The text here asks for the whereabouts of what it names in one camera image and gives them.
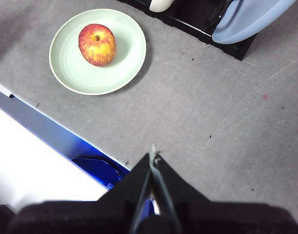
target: black tray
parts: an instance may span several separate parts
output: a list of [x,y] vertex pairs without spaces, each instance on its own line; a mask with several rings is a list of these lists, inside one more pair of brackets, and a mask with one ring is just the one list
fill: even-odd
[[145,14],[160,19],[169,26],[176,27],[192,36],[197,37],[206,44],[211,44],[225,53],[242,60],[252,44],[255,36],[234,43],[219,44],[212,40],[212,33],[219,23],[231,0],[175,0],[166,11],[155,13],[149,10],[151,0],[118,0],[131,5]]

